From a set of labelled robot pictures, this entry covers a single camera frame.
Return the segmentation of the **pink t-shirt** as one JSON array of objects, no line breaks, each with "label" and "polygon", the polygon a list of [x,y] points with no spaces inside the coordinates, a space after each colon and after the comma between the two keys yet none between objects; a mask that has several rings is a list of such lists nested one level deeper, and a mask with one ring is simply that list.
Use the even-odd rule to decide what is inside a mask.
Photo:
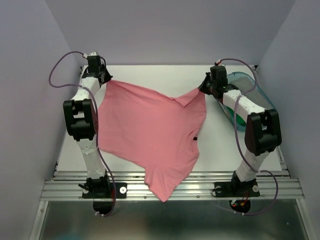
[{"label": "pink t-shirt", "polygon": [[169,97],[112,80],[98,108],[98,145],[142,167],[145,184],[165,202],[198,160],[197,137],[206,115],[205,95],[197,88]]}]

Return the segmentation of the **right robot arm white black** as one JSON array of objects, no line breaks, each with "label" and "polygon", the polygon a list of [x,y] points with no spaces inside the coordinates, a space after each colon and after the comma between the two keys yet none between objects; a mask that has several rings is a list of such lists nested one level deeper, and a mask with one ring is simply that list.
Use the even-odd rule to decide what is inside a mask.
[{"label": "right robot arm white black", "polygon": [[216,182],[212,190],[217,198],[240,198],[260,196],[256,176],[269,153],[282,143],[279,114],[251,101],[240,89],[228,82],[227,70],[214,65],[198,88],[212,95],[223,106],[233,110],[233,116],[245,121],[245,153],[242,162],[233,172],[230,181]]}]

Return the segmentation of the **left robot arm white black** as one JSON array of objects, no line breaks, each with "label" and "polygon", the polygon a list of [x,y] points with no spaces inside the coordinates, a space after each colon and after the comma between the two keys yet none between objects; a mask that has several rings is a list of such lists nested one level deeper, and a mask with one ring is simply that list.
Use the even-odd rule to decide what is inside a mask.
[{"label": "left robot arm white black", "polygon": [[77,92],[70,100],[63,102],[63,113],[67,133],[79,146],[86,166],[86,182],[79,185],[82,197],[110,199],[113,186],[99,154],[99,124],[94,96],[112,76],[106,68],[105,60],[97,52],[90,53],[85,59],[87,66],[81,72]]}]

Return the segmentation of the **rolled grey t-shirt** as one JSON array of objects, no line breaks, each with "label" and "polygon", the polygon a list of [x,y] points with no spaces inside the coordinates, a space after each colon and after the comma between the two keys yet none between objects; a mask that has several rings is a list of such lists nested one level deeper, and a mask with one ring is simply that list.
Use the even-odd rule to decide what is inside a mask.
[{"label": "rolled grey t-shirt", "polygon": [[242,93],[245,92],[245,96],[253,102],[262,101],[263,95],[259,91],[258,86],[254,88],[254,90],[250,91],[254,87],[254,83],[247,76],[238,77],[234,80],[231,80],[230,83],[236,86]]}]

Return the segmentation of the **blue translucent plastic bin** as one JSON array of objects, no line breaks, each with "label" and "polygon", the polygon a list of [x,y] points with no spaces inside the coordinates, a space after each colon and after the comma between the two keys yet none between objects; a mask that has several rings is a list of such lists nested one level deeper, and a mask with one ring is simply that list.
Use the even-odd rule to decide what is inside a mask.
[{"label": "blue translucent plastic bin", "polygon": [[[236,86],[241,92],[250,90],[255,84],[254,79],[250,75],[241,71],[229,73],[226,75],[226,77],[228,84]],[[267,110],[276,108],[263,92],[263,90],[259,87],[259,85],[253,91],[247,93],[245,96],[253,103]],[[230,123],[234,125],[234,111],[230,107],[227,107],[220,102],[218,103],[223,109]],[[245,121],[238,115],[236,116],[236,123],[238,131],[244,132],[246,130]]]}]

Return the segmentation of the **rolled green t-shirt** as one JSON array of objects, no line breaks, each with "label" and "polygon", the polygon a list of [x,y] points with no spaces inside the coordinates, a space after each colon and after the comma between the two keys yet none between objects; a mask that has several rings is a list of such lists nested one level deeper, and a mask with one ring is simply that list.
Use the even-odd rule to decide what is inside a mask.
[{"label": "rolled green t-shirt", "polygon": [[234,110],[228,106],[226,106],[226,110],[229,114],[229,120],[231,121],[232,124],[234,124],[234,122],[236,122],[237,125],[246,126],[246,122],[238,115],[236,114],[236,118],[234,118]]}]

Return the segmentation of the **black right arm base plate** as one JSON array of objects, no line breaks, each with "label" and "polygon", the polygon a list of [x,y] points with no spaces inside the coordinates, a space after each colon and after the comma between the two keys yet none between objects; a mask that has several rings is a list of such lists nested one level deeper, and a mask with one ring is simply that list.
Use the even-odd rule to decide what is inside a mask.
[{"label": "black right arm base plate", "polygon": [[258,183],[253,180],[250,182],[231,182],[221,181],[214,183],[214,191],[217,198],[236,199],[242,197],[259,197],[260,191]]}]

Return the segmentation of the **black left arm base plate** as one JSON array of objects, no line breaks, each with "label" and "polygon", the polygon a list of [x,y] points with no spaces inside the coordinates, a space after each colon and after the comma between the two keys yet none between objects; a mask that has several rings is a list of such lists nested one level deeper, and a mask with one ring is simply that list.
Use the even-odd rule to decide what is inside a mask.
[{"label": "black left arm base plate", "polygon": [[127,184],[125,182],[116,182],[116,191],[114,186],[96,186],[92,190],[83,189],[83,199],[125,199],[127,197]]}]

